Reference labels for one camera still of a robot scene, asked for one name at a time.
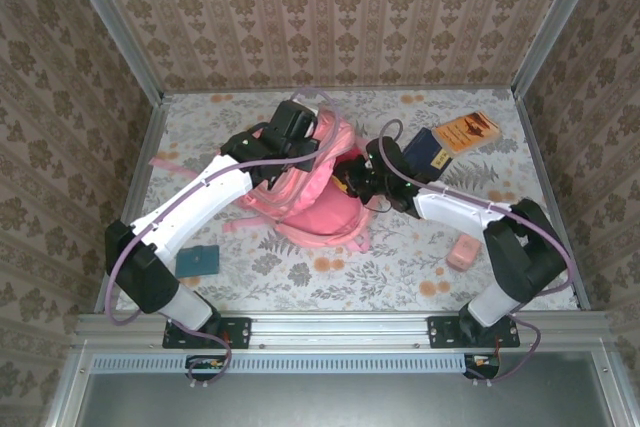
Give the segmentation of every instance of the floor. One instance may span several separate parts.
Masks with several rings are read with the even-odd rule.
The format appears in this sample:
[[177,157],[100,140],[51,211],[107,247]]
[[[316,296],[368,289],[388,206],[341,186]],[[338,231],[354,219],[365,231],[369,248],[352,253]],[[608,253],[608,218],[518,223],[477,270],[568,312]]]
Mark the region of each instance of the floor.
[[[157,158],[200,171],[230,135],[268,120],[277,104],[290,95],[287,91],[172,96]],[[484,111],[499,124],[502,138],[454,159],[442,180],[492,200],[529,197],[545,204],[509,90],[360,90],[331,91],[330,95],[366,139],[375,138],[388,120],[400,118],[405,124],[401,146],[423,126]],[[187,183],[180,174],[154,167],[144,212]],[[492,279],[485,251],[466,273],[446,266],[444,258],[459,233],[437,222],[418,221],[395,211],[376,214],[370,226],[372,248],[364,254],[344,248],[302,249],[267,227],[222,233],[226,222],[252,215],[231,205],[185,245],[220,245],[220,273],[185,283],[221,310],[458,310]],[[130,309],[132,304],[123,296],[118,308]],[[527,308],[572,310],[577,306],[573,293],[566,290],[535,299]]]

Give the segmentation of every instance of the small pink box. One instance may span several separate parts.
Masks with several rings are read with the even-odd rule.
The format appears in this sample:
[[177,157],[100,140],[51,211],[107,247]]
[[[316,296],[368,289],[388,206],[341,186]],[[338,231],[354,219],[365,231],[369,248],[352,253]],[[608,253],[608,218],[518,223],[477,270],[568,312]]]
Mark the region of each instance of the small pink box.
[[462,234],[447,256],[447,265],[458,272],[466,272],[476,260],[481,246],[479,240]]

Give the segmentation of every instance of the black mounting plate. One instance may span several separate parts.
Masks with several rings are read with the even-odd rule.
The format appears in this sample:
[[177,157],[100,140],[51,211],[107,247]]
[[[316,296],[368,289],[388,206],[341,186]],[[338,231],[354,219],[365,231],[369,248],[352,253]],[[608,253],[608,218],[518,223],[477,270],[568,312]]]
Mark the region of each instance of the black mounting plate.
[[226,356],[224,354],[221,355],[190,355],[184,361],[184,368],[189,369],[191,363],[197,359],[203,359],[202,362],[198,362],[193,366],[193,370],[191,372],[191,378],[198,382],[210,381],[218,372],[224,362],[226,361]]
[[427,332],[432,349],[492,348],[496,347],[496,338],[500,348],[520,347],[520,337],[516,323],[509,317],[503,317],[491,327],[489,335],[477,344],[472,344],[460,330],[458,315],[438,315],[427,318]]
[[[483,363],[481,365],[478,365],[477,363],[478,357],[482,358]],[[498,375],[498,371],[500,370],[500,357],[495,354],[465,354],[464,365],[467,368],[467,371],[462,375],[464,375],[467,379],[491,380],[494,379],[496,375]]]
[[[223,317],[220,320],[218,337],[228,341],[232,349],[248,349],[251,340],[251,318]],[[189,335],[171,322],[167,322],[162,338],[165,349],[223,349],[211,339]]]

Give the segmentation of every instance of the white tabletop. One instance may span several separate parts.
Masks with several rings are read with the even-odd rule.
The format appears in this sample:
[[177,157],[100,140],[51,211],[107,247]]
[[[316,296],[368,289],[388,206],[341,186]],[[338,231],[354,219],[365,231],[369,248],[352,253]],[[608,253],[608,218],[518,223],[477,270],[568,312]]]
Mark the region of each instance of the white tabletop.
[[[457,157],[442,179],[476,196],[517,201],[529,197],[545,205],[511,92],[502,90],[330,91],[343,115],[365,138],[384,123],[405,124],[401,146],[420,130],[475,110],[484,111],[502,138]],[[180,94],[172,97],[158,156],[200,171],[232,134],[268,120],[290,91],[233,94]],[[309,100],[318,104],[320,99]],[[154,168],[144,212],[160,206],[188,183],[179,174]],[[377,214],[370,226],[372,248],[299,248],[268,227],[223,234],[229,220],[253,214],[229,206],[185,247],[220,246],[220,273],[185,279],[220,310],[383,311],[455,310],[492,280],[486,251],[466,273],[445,264],[459,232],[437,222],[395,211]],[[132,308],[122,296],[119,309]],[[528,308],[574,310],[570,289],[535,299]]]

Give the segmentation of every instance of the pink bag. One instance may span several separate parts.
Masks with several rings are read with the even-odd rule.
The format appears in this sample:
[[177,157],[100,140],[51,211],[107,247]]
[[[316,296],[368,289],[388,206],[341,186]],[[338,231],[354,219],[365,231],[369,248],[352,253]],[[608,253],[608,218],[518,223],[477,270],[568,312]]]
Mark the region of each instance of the pink bag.
[[[332,112],[321,110],[313,137],[322,142],[330,135],[334,122]],[[316,159],[311,172],[290,169],[273,189],[267,190],[262,184],[238,199],[239,206],[258,211],[262,219],[229,222],[225,231],[268,223],[301,247],[344,245],[366,252],[370,246],[367,225],[373,213],[331,180],[336,159],[359,153],[353,127],[341,119],[339,129],[334,144]]]

